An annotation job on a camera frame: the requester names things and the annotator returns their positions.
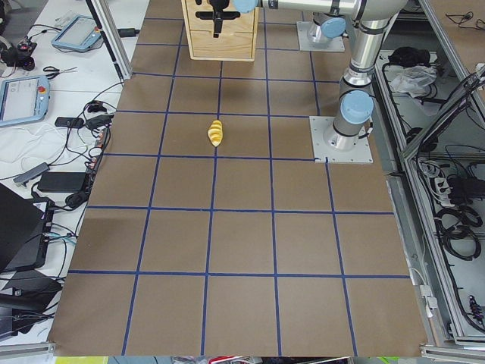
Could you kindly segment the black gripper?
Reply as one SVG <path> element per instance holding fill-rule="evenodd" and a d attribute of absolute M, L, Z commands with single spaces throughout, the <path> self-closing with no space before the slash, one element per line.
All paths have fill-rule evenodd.
<path fill-rule="evenodd" d="M 209 0 L 209 4 L 215 11 L 223 11 L 229 6 L 229 0 Z"/>

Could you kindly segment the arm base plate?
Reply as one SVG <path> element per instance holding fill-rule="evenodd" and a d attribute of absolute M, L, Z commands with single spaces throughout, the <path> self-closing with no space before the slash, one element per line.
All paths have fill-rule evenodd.
<path fill-rule="evenodd" d="M 311 116 L 310 131 L 314 161 L 334 164 L 372 164 L 365 127 L 357 136 L 342 136 L 333 128 L 334 117 Z"/>
<path fill-rule="evenodd" d="M 299 50 L 306 52 L 344 52 L 342 34 L 346 23 L 341 18 L 315 22 L 299 21 L 296 23 L 299 38 Z"/>

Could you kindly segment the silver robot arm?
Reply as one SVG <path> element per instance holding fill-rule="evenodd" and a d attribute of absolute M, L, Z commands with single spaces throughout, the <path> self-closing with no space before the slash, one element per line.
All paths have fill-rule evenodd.
<path fill-rule="evenodd" d="M 236 8 L 229 12 L 230 4 Z M 290 9 L 323 13 L 332 20 L 343 15 L 358 23 L 352 58 L 340 82 L 339 111 L 330 128 L 332 137 L 356 138 L 371 117 L 374 101 L 365 90 L 372 81 L 377 54 L 391 18 L 403 6 L 402 1 L 210 1 L 208 19 L 214 23 L 214 36 L 222 31 L 224 21 L 247 14 L 256 8 Z"/>
<path fill-rule="evenodd" d="M 314 45 L 330 42 L 341 36 L 346 30 L 346 20 L 339 15 L 314 12 L 312 21 L 313 23 L 307 31 L 307 37 Z"/>

